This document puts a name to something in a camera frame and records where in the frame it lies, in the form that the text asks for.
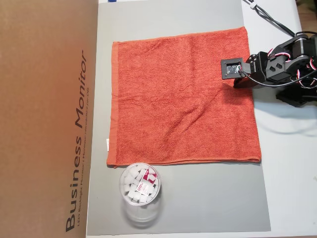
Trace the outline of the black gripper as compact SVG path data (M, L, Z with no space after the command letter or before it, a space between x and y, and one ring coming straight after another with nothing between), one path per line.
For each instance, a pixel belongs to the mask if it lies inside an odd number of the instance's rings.
M253 78L256 82L267 84L265 74L267 60L267 53L262 51L258 52L257 54L250 55L247 59L246 63L250 64L251 70L249 76ZM247 77L234 79L233 88L253 88L254 86L255 82Z

